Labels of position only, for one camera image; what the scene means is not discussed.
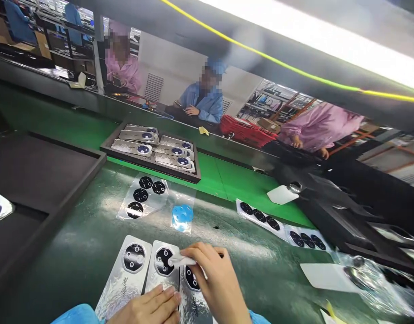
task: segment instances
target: blue cap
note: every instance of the blue cap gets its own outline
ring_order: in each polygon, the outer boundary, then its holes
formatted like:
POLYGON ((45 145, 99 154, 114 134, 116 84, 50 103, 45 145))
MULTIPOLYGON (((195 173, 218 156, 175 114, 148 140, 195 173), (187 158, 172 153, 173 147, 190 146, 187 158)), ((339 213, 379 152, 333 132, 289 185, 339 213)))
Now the blue cap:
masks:
POLYGON ((225 64, 221 59, 211 57, 207 59, 207 66, 211 68, 214 71, 214 73, 219 75, 224 74, 228 67, 228 65, 225 64))

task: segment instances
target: fluorescent light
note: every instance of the fluorescent light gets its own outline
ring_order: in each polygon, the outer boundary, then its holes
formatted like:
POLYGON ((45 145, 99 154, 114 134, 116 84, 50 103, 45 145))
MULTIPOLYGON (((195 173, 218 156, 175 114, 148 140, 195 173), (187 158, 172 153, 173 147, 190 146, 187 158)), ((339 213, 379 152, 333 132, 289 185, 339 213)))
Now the fluorescent light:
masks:
POLYGON ((283 3, 275 0, 199 1, 414 89, 413 58, 283 3))

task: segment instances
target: finger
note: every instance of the finger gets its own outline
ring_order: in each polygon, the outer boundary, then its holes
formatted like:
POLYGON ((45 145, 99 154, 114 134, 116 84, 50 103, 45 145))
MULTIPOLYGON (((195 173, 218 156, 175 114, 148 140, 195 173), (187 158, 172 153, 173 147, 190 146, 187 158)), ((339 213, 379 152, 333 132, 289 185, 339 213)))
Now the finger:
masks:
POLYGON ((178 324, 180 322, 180 313, 175 310, 163 324, 178 324))
POLYGON ((211 244, 205 244, 204 242, 197 242, 193 244, 194 248, 198 248, 204 253, 204 255, 209 258, 210 260, 213 260, 215 256, 217 256, 217 252, 213 249, 211 244))
POLYGON ((163 303, 158 310, 152 314, 153 320, 151 323, 163 323, 171 314, 178 308, 181 302, 181 296, 179 293, 173 295, 166 303, 163 303))
POLYGON ((195 260, 201 267, 204 268, 207 275, 211 273, 211 261, 200 249, 195 247, 188 247, 184 250, 181 250, 180 253, 195 260))
POLYGON ((153 314, 160 306, 168 301, 175 294, 175 288, 169 287, 163 291, 158 296, 152 298, 148 303, 145 304, 145 309, 148 311, 148 314, 153 314))
POLYGON ((201 267, 199 265, 190 265, 190 270, 192 270, 193 274, 196 277, 196 280, 198 282, 199 287, 201 288, 201 291, 203 295, 209 294, 209 288, 207 279, 205 278, 204 272, 202 271, 201 267))
POLYGON ((151 290, 151 291, 147 292, 146 294, 142 295, 141 297, 139 297, 139 302, 141 304, 146 304, 147 302, 149 302, 154 297, 160 295, 162 293, 162 291, 163 291, 163 285, 160 284, 156 288, 154 288, 153 290, 151 290))

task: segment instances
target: red basket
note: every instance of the red basket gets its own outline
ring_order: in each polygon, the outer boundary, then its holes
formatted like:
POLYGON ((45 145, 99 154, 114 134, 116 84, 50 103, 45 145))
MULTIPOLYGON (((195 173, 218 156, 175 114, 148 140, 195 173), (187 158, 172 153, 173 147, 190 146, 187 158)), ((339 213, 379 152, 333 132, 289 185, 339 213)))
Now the red basket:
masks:
POLYGON ((276 134, 249 121, 246 122, 250 125, 239 122, 237 119, 229 115, 224 115, 222 116, 222 120, 220 122, 220 130, 224 135, 234 133, 234 137, 232 138, 233 140, 237 140, 257 148, 261 148, 276 139, 276 134))

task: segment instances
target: yellow cable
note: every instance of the yellow cable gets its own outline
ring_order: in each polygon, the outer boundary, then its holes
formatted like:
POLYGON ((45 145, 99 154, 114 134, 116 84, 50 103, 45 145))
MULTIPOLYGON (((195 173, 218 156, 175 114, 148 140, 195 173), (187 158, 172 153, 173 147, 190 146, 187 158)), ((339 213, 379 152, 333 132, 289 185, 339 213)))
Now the yellow cable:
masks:
POLYGON ((256 54, 258 54, 258 55, 260 55, 260 56, 262 56, 262 57, 264 57, 264 58, 266 58, 266 59, 268 59, 268 60, 270 60, 272 62, 275 62, 276 64, 279 64, 279 65, 283 66, 284 68, 287 68, 287 69, 289 69, 289 70, 291 70, 291 71, 293 71, 295 73, 298 73, 300 75, 303 75, 303 76, 305 76, 305 77, 307 77, 309 79, 316 80, 316 81, 322 82, 324 84, 327 84, 329 86, 333 86, 333 87, 336 87, 336 88, 339 88, 339 89, 343 89, 343 90, 358 91, 358 92, 360 92, 360 93, 362 93, 364 95, 372 95, 372 96, 383 97, 383 98, 388 98, 388 99, 414 102, 414 97, 403 96, 403 95, 400 95, 400 94, 391 94, 391 93, 386 93, 386 92, 363 90, 363 89, 360 89, 360 88, 357 88, 357 87, 352 87, 350 85, 343 85, 343 84, 340 84, 340 83, 337 83, 337 82, 333 82, 333 81, 330 81, 330 80, 327 80, 327 79, 323 79, 323 78, 321 78, 319 76, 315 76, 313 74, 304 72, 304 71, 302 71, 300 69, 297 69, 296 67, 293 67, 293 66, 291 66, 289 64, 286 64, 286 63, 278 60, 277 58, 274 58, 274 57, 272 57, 270 55, 267 55, 266 53, 262 53, 262 52, 254 49, 252 47, 249 47, 247 45, 244 45, 244 44, 236 41, 235 39, 230 38, 229 36, 227 36, 227 35, 219 32, 218 30, 212 28, 211 26, 209 26, 209 25, 203 23, 202 21, 196 19, 195 17, 193 17, 192 15, 190 15, 189 13, 187 13, 186 11, 184 11, 183 9, 181 9, 181 8, 177 7, 176 5, 174 5, 169 0, 161 0, 161 1, 164 2, 165 4, 167 4, 169 7, 173 8, 174 10, 176 10, 177 12, 181 13, 183 16, 189 18, 190 20, 192 20, 195 23, 201 25, 205 29, 207 29, 210 32, 216 34, 217 36, 219 36, 219 37, 227 40, 228 42, 233 43, 233 44, 235 44, 237 46, 240 46, 240 47, 242 47, 242 48, 244 48, 244 49, 246 49, 246 50, 248 50, 250 52, 256 53, 256 54))

